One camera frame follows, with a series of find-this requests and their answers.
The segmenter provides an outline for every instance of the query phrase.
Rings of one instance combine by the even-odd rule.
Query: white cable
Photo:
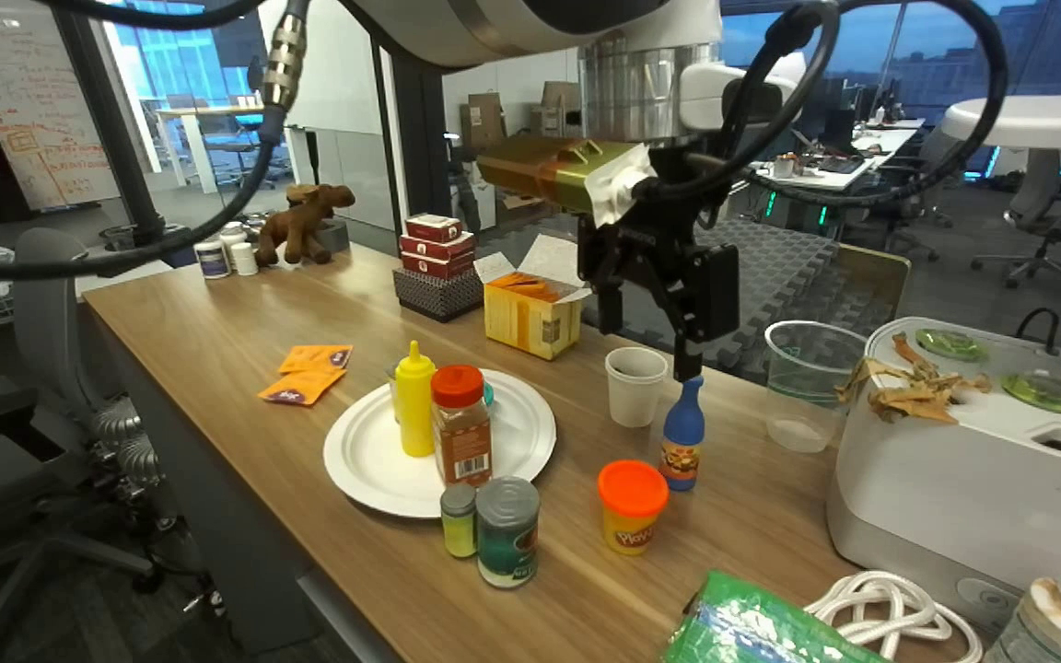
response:
[[[820,595],[804,611],[830,622],[839,638],[854,644],[881,640],[885,660],[896,660],[902,638],[952,640],[955,630],[963,630],[971,644],[966,660],[957,663],[978,663],[984,656],[981,638],[957,611],[933,599],[912,578],[887,572],[845,574],[830,586],[826,595]]]

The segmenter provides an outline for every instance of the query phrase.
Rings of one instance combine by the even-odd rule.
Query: blue object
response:
[[[705,409],[702,409],[705,377],[683,383],[683,399],[667,411],[661,470],[675,495],[688,495],[702,477],[702,443],[705,443]]]

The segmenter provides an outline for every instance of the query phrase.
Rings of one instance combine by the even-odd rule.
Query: white plate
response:
[[[534,477],[556,450],[556,417],[543,395],[505,372],[484,372],[489,404],[494,476]],[[325,435],[325,470],[359,503],[406,520],[438,520],[445,482],[433,457],[408,457],[390,411],[390,383],[359,399]]]

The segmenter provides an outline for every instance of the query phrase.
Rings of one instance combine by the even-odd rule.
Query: brown toy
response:
[[[353,193],[331,184],[293,184],[283,200],[288,209],[261,223],[257,266],[277,266],[281,242],[283,263],[331,263],[331,250],[316,238],[316,223],[331,217],[336,206],[353,206]]]

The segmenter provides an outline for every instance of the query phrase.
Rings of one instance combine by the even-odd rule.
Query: yellow mustard bottle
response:
[[[408,339],[408,353],[396,365],[396,419],[408,457],[435,452],[435,404],[433,404],[435,365],[421,353],[421,344]]]

